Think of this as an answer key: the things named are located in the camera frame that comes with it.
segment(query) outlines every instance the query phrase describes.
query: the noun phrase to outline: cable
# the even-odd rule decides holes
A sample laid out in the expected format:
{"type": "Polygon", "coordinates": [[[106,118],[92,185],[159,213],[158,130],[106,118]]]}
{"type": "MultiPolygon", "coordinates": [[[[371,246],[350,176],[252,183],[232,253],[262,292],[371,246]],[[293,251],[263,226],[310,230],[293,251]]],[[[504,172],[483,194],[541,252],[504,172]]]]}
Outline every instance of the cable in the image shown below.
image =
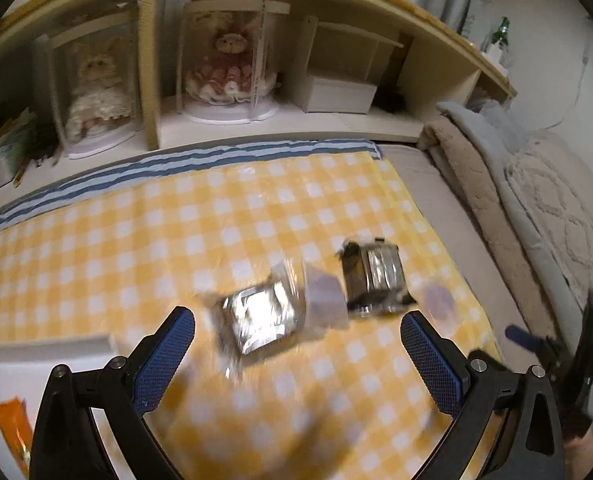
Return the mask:
{"type": "Polygon", "coordinates": [[[588,20],[589,25],[587,26],[587,35],[585,37],[585,47],[583,47],[583,57],[582,57],[583,67],[580,70],[579,83],[577,84],[576,97],[574,97],[574,100],[569,104],[569,106],[567,107],[567,110],[565,110],[565,113],[563,114],[563,116],[561,117],[560,120],[558,120],[554,124],[551,124],[550,126],[545,126],[544,128],[539,128],[539,130],[551,130],[552,128],[561,126],[561,124],[564,123],[565,119],[567,119],[567,115],[576,107],[576,105],[579,102],[580,89],[583,86],[583,77],[585,76],[585,70],[587,69],[587,66],[589,64],[589,46],[591,44],[592,32],[593,32],[592,18],[590,18],[589,16],[586,16],[584,19],[588,20]]]}

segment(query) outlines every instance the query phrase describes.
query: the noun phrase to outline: yellow checkered tablecloth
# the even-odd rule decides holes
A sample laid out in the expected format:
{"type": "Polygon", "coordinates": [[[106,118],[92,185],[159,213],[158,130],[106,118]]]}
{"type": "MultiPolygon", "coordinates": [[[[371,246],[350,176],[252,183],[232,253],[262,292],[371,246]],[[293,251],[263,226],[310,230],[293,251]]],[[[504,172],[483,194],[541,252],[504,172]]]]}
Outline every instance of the yellow checkered tablecloth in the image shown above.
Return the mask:
{"type": "Polygon", "coordinates": [[[449,417],[401,345],[400,316],[352,321],[232,381],[202,300],[258,282],[286,257],[340,278],[335,252],[357,235],[398,244],[413,295],[440,278],[462,320],[451,338],[465,354],[497,355],[441,241],[390,164],[367,153],[160,178],[0,232],[0,342],[108,332],[128,354],[182,304],[196,338],[149,421],[187,478],[410,478],[449,417]]]}

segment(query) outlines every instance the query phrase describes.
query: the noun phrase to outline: gray blanket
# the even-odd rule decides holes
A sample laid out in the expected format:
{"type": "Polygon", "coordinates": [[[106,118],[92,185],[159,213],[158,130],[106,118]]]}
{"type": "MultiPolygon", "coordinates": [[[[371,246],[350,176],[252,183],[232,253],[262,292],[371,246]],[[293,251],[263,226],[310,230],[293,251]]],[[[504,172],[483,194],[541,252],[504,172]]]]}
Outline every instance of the gray blanket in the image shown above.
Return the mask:
{"type": "MultiPolygon", "coordinates": [[[[512,155],[526,145],[531,134],[516,124],[496,102],[485,105],[480,113],[454,103],[440,103],[438,108],[481,153],[507,216],[550,300],[565,342],[569,348],[576,348],[584,305],[579,305],[554,254],[516,197],[505,174],[512,155]]],[[[590,404],[593,412],[593,388],[590,404]]]]}

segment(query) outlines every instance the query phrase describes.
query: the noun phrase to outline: orange object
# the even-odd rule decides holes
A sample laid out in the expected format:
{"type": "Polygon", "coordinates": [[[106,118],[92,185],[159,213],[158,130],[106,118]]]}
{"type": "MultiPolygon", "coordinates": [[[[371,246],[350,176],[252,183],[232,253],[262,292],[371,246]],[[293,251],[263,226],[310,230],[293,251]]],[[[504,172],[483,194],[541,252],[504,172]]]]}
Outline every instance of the orange object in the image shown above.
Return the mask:
{"type": "Polygon", "coordinates": [[[14,397],[0,402],[0,428],[19,469],[28,478],[33,432],[25,409],[25,400],[14,397]]]}

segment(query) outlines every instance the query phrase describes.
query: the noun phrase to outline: brown fleece blanket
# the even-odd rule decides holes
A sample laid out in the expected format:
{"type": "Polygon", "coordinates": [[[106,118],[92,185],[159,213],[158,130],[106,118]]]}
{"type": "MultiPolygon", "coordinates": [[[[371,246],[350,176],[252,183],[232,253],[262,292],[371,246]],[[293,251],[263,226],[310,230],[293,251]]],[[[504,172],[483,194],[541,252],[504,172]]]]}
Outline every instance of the brown fleece blanket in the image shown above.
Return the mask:
{"type": "Polygon", "coordinates": [[[505,215],[496,186],[478,150],[444,116],[425,126],[418,148],[430,151],[435,158],[444,154],[449,168],[445,161],[437,166],[444,174],[451,169],[452,173],[445,179],[448,184],[452,182],[457,195],[473,213],[530,332],[538,336],[559,336],[551,306],[505,215]]]}

